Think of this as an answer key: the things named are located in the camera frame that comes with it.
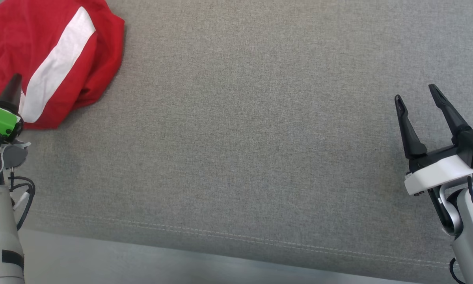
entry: black tape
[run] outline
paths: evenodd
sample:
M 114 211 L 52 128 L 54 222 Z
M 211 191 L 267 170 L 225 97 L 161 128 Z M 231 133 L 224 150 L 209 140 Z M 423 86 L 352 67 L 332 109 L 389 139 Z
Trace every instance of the black tape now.
M 2 262 L 16 264 L 24 271 L 24 258 L 17 252 L 2 250 Z

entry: white stripe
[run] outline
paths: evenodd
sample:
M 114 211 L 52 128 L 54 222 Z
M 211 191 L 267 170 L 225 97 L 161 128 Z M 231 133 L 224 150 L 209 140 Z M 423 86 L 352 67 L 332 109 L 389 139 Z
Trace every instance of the white stripe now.
M 20 115 L 25 122 L 39 119 L 44 108 L 79 58 L 87 41 L 95 32 L 87 11 L 80 7 L 61 34 L 58 44 L 33 76 L 26 88 Z
M 21 205 L 21 203 L 26 200 L 26 198 L 28 198 L 30 196 L 30 194 L 28 192 L 24 192 L 22 194 L 22 196 L 19 198 L 19 200 L 16 202 L 16 204 L 13 206 L 13 210 L 16 210 L 17 207 L 19 207 L 19 205 Z
M 24 96 L 24 93 L 21 90 L 21 95 L 20 95 L 20 100 L 19 100 L 19 110 L 17 111 L 20 114 L 22 113 L 22 109 L 24 108 L 24 99 L 25 99 L 25 96 Z

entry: red cloth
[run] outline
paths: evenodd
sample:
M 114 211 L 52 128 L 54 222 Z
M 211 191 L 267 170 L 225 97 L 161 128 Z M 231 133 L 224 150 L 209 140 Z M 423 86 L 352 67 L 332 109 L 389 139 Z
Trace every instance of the red cloth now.
M 5 0 L 0 4 L 0 93 L 23 77 L 27 128 L 56 128 L 96 102 L 121 65 L 124 21 L 105 0 Z

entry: stitched seam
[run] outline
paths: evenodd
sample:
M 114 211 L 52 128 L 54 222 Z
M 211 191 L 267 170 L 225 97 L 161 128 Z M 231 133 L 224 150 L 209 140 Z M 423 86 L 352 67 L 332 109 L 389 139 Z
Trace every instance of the stitched seam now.
M 276 246 L 276 247 L 280 247 L 280 248 L 288 248 L 288 249 L 296 249 L 296 250 L 305 250 L 305 251 L 308 251 L 308 252 L 325 253 L 325 254 L 332 254 L 332 255 L 338 255 L 338 256 L 347 256 L 347 257 L 354 257 L 354 258 L 378 260 L 378 261 L 391 262 L 391 263 L 400 263 L 400 264 L 408 264 L 408 265 L 417 265 L 417 266 L 426 266 L 426 267 L 435 267 L 435 268 L 448 269 L 447 267 L 444 267 L 444 266 L 419 264 L 419 263 L 408 263 L 408 262 L 402 262 L 402 261 L 377 259 L 377 258 L 370 258 L 370 257 L 364 257 L 364 256 L 355 256 L 355 255 L 346 255 L 346 254 L 339 254 L 339 253 L 332 253 L 332 252 L 324 252 L 324 251 L 321 251 L 321 250 L 310 250 L 308 248 L 297 248 L 297 247 L 291 247 L 291 246 L 282 246 L 282 245 L 278 245 L 278 244 L 264 243 L 263 241 L 251 241 L 251 240 L 248 240 L 248 239 L 236 239 L 236 238 L 233 238 L 233 237 L 223 237 L 223 236 L 220 236 L 220 235 L 201 234 L 201 233 L 196 233 L 196 232 L 184 232 L 184 231 L 170 230 L 170 229 L 163 229 L 163 228 L 152 228 L 152 227 L 146 227 L 146 226 L 141 226 L 141 225 L 110 223 L 110 222 L 106 222 L 106 221 L 88 220 L 88 219 L 83 219 L 83 218 L 66 217 L 66 216 L 60 216 L 60 215 L 48 215 L 48 214 L 43 214 L 43 215 L 50 216 L 50 217 L 61 217 L 61 218 L 66 218 L 66 219 L 75 219 L 75 220 L 81 220 L 81 221 L 95 222 L 95 223 L 106 223 L 106 224 L 110 224 L 110 225 L 117 224 L 117 225 L 121 225 L 121 226 L 128 226 L 128 227 L 134 227 L 134 228 L 144 228 L 144 229 L 148 229 L 148 230 L 161 230 L 161 231 L 165 231 L 165 232 L 177 232 L 177 233 L 181 233 L 181 234 L 201 235 L 201 236 L 204 236 L 204 237 L 218 237 L 218 238 L 221 238 L 221 239 L 231 239 L 231 240 L 235 240 L 235 241 L 246 241 L 248 243 L 270 245 L 270 246 Z
M 319 247 L 319 246 L 311 246 L 311 245 L 304 245 L 304 244 L 298 244 L 298 243 L 291 243 L 289 241 L 278 241 L 275 239 L 264 239 L 261 237 L 249 237 L 246 235 L 240 235 L 240 234 L 231 234 L 231 233 L 225 233 L 225 232 L 215 232 L 215 231 L 210 231 L 210 230 L 201 230 L 201 229 L 195 229 L 195 228 L 186 228 L 186 227 L 179 227 L 179 226 L 172 226 L 172 225 L 164 225 L 164 224 L 155 224 L 155 223 L 146 223 L 146 222 L 139 222 L 139 221 L 128 221 L 128 220 L 121 220 L 121 219 L 114 219 L 114 218 L 105 218 L 105 217 L 96 217 L 96 216 L 88 216 L 88 215 L 76 215 L 76 214 L 68 214 L 68 213 L 57 213 L 57 212 L 49 212 L 46 210 L 32 210 L 33 212 L 40 212 L 41 214 L 46 215 L 48 214 L 54 214 L 55 216 L 61 216 L 61 215 L 66 215 L 66 216 L 74 216 L 78 218 L 92 218 L 92 219 L 101 219 L 101 220 L 108 220 L 108 221 L 118 221 L 118 222 L 125 222 L 125 223 L 131 223 L 131 224 L 142 224 L 142 225 L 152 225 L 152 226 L 160 226 L 160 227 L 166 227 L 166 228 L 175 228 L 175 229 L 181 229 L 181 230 L 191 230 L 191 231 L 196 231 L 196 232 L 205 232 L 209 234 L 222 234 L 222 235 L 229 235 L 232 237 L 245 237 L 248 239 L 257 239 L 260 241 L 272 241 L 275 243 L 280 243 L 280 244 L 287 244 L 287 245 L 293 245 L 293 246 L 300 246 L 300 247 L 306 247 L 306 248 L 313 248 L 313 249 L 321 249 L 321 250 L 333 250 L 337 252 L 345 252 L 345 253 L 353 253 L 353 254 L 359 254 L 359 255 L 368 255 L 368 256 L 375 256 L 375 257 L 386 257 L 386 258 L 393 258 L 393 259 L 400 259 L 400 260 L 411 260 L 411 261 L 418 261 L 418 262 L 428 262 L 428 263 L 437 263 L 437 264 L 449 264 L 446 262 L 437 262 L 437 261 L 430 261 L 430 260 L 420 260 L 420 259 L 411 259 L 411 258 L 403 258 L 403 257 L 395 257 L 395 256 L 386 256 L 386 255 L 379 255 L 379 254 L 370 254 L 370 253 L 361 253 L 361 252 L 353 252 L 350 250 L 341 250 L 338 248 L 327 248 L 327 247 Z

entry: gray fabric surface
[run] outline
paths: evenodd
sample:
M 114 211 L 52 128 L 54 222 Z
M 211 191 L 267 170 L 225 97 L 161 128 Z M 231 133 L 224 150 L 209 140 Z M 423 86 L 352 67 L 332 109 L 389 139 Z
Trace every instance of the gray fabric surface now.
M 453 283 L 451 238 L 404 188 L 393 96 L 429 149 L 450 134 L 427 84 L 473 126 L 473 2 L 108 3 L 114 82 L 23 135 L 28 228 Z

